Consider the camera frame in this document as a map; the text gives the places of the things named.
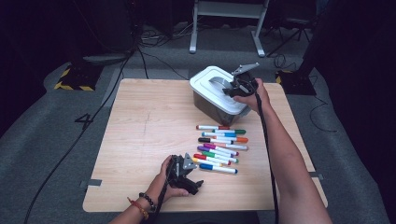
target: black cable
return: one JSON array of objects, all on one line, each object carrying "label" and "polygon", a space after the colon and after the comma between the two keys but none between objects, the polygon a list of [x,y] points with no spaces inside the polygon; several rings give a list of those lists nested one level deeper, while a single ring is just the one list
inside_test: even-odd
[{"label": "black cable", "polygon": [[149,79],[148,68],[146,67],[146,60],[145,60],[145,57],[143,56],[142,50],[140,50],[139,47],[137,47],[137,50],[139,51],[140,56],[142,57],[143,66],[145,67],[146,78]]},{"label": "black cable", "polygon": [[[314,84],[312,84],[312,86],[315,86],[315,84],[316,84],[317,81],[318,81],[318,76],[312,76],[312,77],[315,77],[315,78],[316,78],[315,81],[314,81]],[[312,124],[313,124],[315,127],[317,127],[319,130],[323,131],[323,132],[336,133],[336,132],[337,132],[336,130],[326,130],[326,129],[320,128],[320,127],[314,122],[314,120],[313,120],[313,118],[312,118],[313,113],[314,113],[314,110],[318,109],[318,108],[321,107],[321,106],[328,105],[325,101],[319,99],[317,96],[315,96],[315,98],[316,98],[317,100],[321,101],[322,104],[321,104],[321,105],[315,106],[314,108],[311,109],[311,111],[309,111],[309,118],[311,119]]]},{"label": "black cable", "polygon": [[274,58],[274,67],[275,68],[288,68],[292,65],[294,65],[294,71],[297,69],[297,64],[296,63],[291,63],[289,65],[286,65],[286,56],[284,54],[277,54]]},{"label": "black cable", "polygon": [[279,223],[279,207],[277,204],[276,182],[275,182],[274,173],[273,173],[272,167],[271,167],[270,150],[269,150],[269,146],[268,146],[267,126],[265,124],[264,114],[262,113],[262,99],[260,98],[260,95],[256,91],[254,94],[256,95],[257,107],[259,108],[260,119],[262,120],[262,130],[264,132],[265,146],[267,147],[268,162],[270,165],[271,184],[272,184],[273,199],[274,199],[275,224],[277,224],[277,223]]},{"label": "black cable", "polygon": [[49,173],[49,175],[47,176],[47,178],[44,180],[44,182],[41,184],[40,188],[38,189],[37,193],[35,194],[35,197],[33,198],[33,200],[31,201],[29,208],[26,212],[26,216],[24,219],[23,223],[27,223],[30,213],[32,212],[32,208],[35,205],[35,200],[37,199],[38,195],[40,194],[41,190],[46,186],[47,182],[50,180],[50,178],[52,177],[52,175],[55,173],[55,171],[58,169],[58,167],[61,165],[61,163],[64,161],[64,159],[69,155],[69,153],[72,151],[72,149],[74,148],[74,146],[78,143],[79,139],[82,137],[82,135],[87,131],[88,127],[91,125],[91,123],[93,123],[93,119],[96,117],[96,115],[102,110],[102,108],[105,106],[106,102],[108,101],[108,99],[110,98],[112,92],[116,89],[117,83],[120,79],[120,74],[122,72],[123,67],[125,66],[125,64],[128,63],[129,59],[131,58],[132,53],[129,55],[129,57],[124,61],[124,63],[122,64],[119,76],[117,77],[117,81],[116,84],[114,85],[113,89],[111,90],[110,94],[107,96],[107,98],[105,99],[105,101],[101,104],[101,106],[96,110],[95,114],[92,116],[92,119],[90,120],[90,122],[87,122],[86,124],[86,128],[82,129],[81,133],[79,134],[79,136],[77,137],[77,139],[73,142],[72,146],[67,149],[66,153],[62,156],[62,158],[58,161],[58,163],[56,163],[55,167],[51,170],[51,172]]},{"label": "black cable", "polygon": [[[174,166],[175,160],[173,159],[173,157],[172,157],[171,162],[172,163],[168,164],[168,167],[173,167]],[[154,218],[150,221],[151,223],[155,222],[155,219],[157,219],[157,216],[160,213],[161,207],[163,206],[163,198],[165,197],[165,193],[166,193],[166,190],[168,188],[168,183],[169,183],[168,182],[168,178],[169,178],[169,175],[171,174],[171,172],[172,172],[172,169],[169,169],[168,173],[166,174],[166,179],[165,179],[165,182],[163,183],[163,188],[161,189],[161,193],[158,196],[157,209],[155,210]]]},{"label": "black cable", "polygon": [[189,80],[188,78],[183,77],[181,74],[179,74],[169,63],[164,62],[163,60],[159,59],[157,56],[151,55],[151,54],[147,54],[145,52],[141,52],[142,54],[145,54],[147,56],[153,57],[155,59],[157,59],[158,61],[160,61],[161,63],[166,64],[170,69],[172,69],[172,71],[174,71],[178,76],[182,77],[185,80]]}]

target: bracelet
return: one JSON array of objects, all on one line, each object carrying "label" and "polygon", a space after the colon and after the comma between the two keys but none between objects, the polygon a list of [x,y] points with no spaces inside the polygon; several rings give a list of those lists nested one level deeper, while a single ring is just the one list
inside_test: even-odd
[{"label": "bracelet", "polygon": [[145,217],[145,220],[149,219],[149,213],[146,212],[146,210],[142,208],[142,205],[140,205],[140,203],[137,203],[134,200],[131,200],[130,198],[128,198],[128,201],[140,210],[140,213],[143,214],[143,217]]},{"label": "bracelet", "polygon": [[149,205],[151,206],[151,212],[154,212],[155,211],[155,209],[157,209],[157,206],[155,206],[155,204],[154,204],[154,202],[150,199],[150,197],[146,194],[146,193],[139,193],[139,197],[140,198],[145,198],[147,201],[148,201],[148,203],[149,203]]}]

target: white lid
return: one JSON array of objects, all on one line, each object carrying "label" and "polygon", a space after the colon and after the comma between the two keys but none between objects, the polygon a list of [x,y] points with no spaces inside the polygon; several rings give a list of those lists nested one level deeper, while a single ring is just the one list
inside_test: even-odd
[{"label": "white lid", "polygon": [[230,115],[240,114],[247,105],[236,102],[224,94],[225,87],[218,82],[209,81],[212,77],[221,77],[232,82],[233,75],[216,66],[208,66],[190,79],[192,89],[207,101]]}]

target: metal stand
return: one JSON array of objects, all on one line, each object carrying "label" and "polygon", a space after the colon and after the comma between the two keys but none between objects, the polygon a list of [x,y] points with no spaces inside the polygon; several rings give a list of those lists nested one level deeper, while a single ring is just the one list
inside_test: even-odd
[{"label": "metal stand", "polygon": [[259,35],[262,29],[262,23],[267,12],[269,0],[265,0],[262,5],[238,4],[238,3],[222,3],[222,2],[206,2],[195,0],[193,26],[190,42],[190,53],[195,53],[197,48],[197,23],[198,15],[204,16],[221,16],[221,17],[237,17],[259,19],[256,31],[251,31],[254,44],[259,57],[264,57],[265,53],[262,49]]}]

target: marker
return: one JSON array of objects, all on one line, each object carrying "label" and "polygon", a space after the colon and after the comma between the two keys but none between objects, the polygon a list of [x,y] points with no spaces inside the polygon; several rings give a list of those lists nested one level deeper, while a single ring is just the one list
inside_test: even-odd
[{"label": "marker", "polygon": [[202,154],[204,154],[204,155],[207,156],[207,157],[217,158],[217,159],[219,159],[219,160],[232,161],[232,162],[235,162],[235,163],[238,163],[238,162],[239,162],[239,160],[236,159],[236,158],[223,157],[223,156],[220,156],[220,155],[215,154],[215,153],[213,153],[213,152],[203,151]]},{"label": "marker", "polygon": [[198,142],[233,144],[232,140],[218,140],[214,138],[198,138]]},{"label": "marker", "polygon": [[212,165],[208,165],[208,164],[199,164],[199,168],[204,169],[204,170],[220,171],[220,172],[230,173],[230,174],[235,174],[235,175],[238,174],[238,170],[236,170],[236,169],[212,166]]},{"label": "marker", "polygon": [[217,163],[221,163],[221,164],[231,165],[230,161],[216,159],[214,157],[207,157],[206,155],[194,154],[194,157],[196,159],[200,159],[200,160],[204,160],[204,161],[213,161],[213,162],[217,162]]},{"label": "marker", "polygon": [[196,129],[229,130],[228,126],[197,125]]},{"label": "marker", "polygon": [[218,129],[214,129],[212,130],[212,133],[236,133],[236,134],[245,134],[247,133],[247,131],[242,130],[242,129],[236,129],[236,130],[218,130]]},{"label": "marker", "polygon": [[240,142],[240,143],[246,143],[248,141],[248,138],[245,138],[245,137],[213,136],[213,138],[218,139],[218,140],[231,140],[231,141]]},{"label": "marker", "polygon": [[191,158],[191,159],[195,163],[201,163],[201,164],[206,164],[206,165],[211,165],[211,166],[216,166],[216,167],[222,166],[222,164],[219,162],[205,161],[205,160],[201,160],[201,159],[197,159],[197,158]]},{"label": "marker", "polygon": [[239,155],[239,152],[235,152],[235,151],[232,151],[232,150],[224,148],[224,147],[216,147],[213,144],[204,143],[204,147],[212,148],[212,149],[215,149],[215,150],[218,150],[218,151],[222,151],[222,152],[225,152],[225,153],[230,153],[230,154],[235,155],[235,156]]},{"label": "marker", "polygon": [[241,145],[236,145],[236,144],[224,144],[224,143],[213,143],[216,147],[229,147],[229,148],[234,148],[234,149],[243,149],[247,150],[247,146],[241,146]]},{"label": "marker", "polygon": [[208,147],[197,147],[197,148],[200,151],[212,152],[212,153],[218,154],[218,155],[223,156],[223,157],[233,157],[233,154],[225,153],[225,152],[222,152],[222,151],[217,151],[215,149],[211,149],[211,148],[208,148]]},{"label": "marker", "polygon": [[202,133],[202,137],[205,136],[236,137],[236,133]]}]

